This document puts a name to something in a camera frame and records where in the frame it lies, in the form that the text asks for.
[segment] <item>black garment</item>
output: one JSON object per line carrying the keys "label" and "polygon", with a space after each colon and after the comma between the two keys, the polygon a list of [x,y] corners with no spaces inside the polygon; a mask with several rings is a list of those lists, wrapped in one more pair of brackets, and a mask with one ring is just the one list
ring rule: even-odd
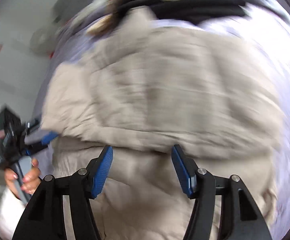
{"label": "black garment", "polygon": [[158,19],[176,19],[193,23],[224,16],[245,16],[243,6],[253,0],[123,0],[116,17],[120,21],[127,11],[138,6],[149,6]]}

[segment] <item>gray handle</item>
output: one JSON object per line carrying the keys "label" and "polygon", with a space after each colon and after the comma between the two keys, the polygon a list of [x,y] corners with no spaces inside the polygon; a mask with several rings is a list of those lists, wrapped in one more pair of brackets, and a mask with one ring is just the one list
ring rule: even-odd
{"label": "gray handle", "polygon": [[14,182],[14,185],[17,189],[18,196],[20,200],[24,203],[27,204],[32,197],[31,194],[28,194],[24,191],[21,190],[21,186],[24,184],[23,183],[23,177],[25,176],[26,173],[28,173],[32,168],[32,158],[29,156],[24,156],[22,157],[18,163],[14,163],[11,167],[11,169],[17,174],[18,179]]}

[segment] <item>human hand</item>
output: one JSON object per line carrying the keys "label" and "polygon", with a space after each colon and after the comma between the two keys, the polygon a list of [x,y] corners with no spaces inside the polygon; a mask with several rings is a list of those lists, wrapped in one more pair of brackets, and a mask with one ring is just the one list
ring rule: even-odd
{"label": "human hand", "polygon": [[[25,174],[23,178],[24,184],[21,186],[21,189],[24,192],[33,195],[38,185],[41,182],[39,178],[40,174],[41,174],[41,171],[38,168],[38,160],[32,159],[32,169],[27,174]],[[6,169],[4,171],[4,175],[5,175],[5,181],[8,188],[13,192],[13,194],[17,198],[19,198],[17,189],[15,188],[15,185],[14,185],[14,182],[17,179],[16,173],[12,171],[11,169]]]}

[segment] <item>white sleeve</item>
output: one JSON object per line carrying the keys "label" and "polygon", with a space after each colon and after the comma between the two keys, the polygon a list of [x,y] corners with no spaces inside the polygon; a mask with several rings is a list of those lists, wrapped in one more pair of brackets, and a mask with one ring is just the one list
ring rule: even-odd
{"label": "white sleeve", "polygon": [[6,188],[0,202],[0,233],[4,239],[12,239],[25,206]]}

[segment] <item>metal screw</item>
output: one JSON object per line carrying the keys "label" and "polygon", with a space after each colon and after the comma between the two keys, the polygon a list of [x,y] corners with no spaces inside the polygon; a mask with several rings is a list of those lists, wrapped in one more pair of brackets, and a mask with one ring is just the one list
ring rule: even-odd
{"label": "metal screw", "polygon": [[79,171],[78,171],[78,174],[79,175],[85,175],[87,173],[87,169],[80,169]]}
{"label": "metal screw", "polygon": [[204,169],[204,168],[199,168],[199,169],[198,169],[198,173],[199,173],[199,174],[202,174],[202,175],[205,175],[205,174],[207,173],[207,171],[206,171],[206,169]]}
{"label": "metal screw", "polygon": [[52,179],[53,179],[53,176],[52,175],[47,175],[44,178],[45,181],[51,181]]}
{"label": "metal screw", "polygon": [[238,182],[238,181],[240,181],[240,177],[238,177],[237,175],[233,175],[232,180],[235,182]]}

